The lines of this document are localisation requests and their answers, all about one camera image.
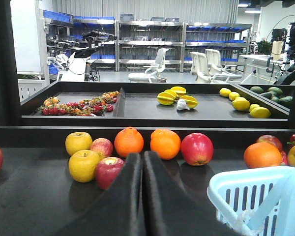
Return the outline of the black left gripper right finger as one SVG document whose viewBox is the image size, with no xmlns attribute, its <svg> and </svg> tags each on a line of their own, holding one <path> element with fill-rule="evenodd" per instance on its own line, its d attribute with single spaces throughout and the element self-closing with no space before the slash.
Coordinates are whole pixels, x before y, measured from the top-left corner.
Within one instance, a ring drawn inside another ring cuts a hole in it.
<svg viewBox="0 0 295 236">
<path fill-rule="evenodd" d="M 156 152 L 143 155 L 143 209 L 149 236 L 237 236 L 170 176 Z"/>
</svg>

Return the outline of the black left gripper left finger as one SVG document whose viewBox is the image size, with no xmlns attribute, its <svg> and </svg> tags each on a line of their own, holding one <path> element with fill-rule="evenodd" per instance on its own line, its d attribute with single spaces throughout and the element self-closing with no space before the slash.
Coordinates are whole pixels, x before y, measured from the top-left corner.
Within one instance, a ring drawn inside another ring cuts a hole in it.
<svg viewBox="0 0 295 236">
<path fill-rule="evenodd" d="M 142 160 L 131 153 L 110 187 L 56 236 L 144 236 Z"/>
</svg>

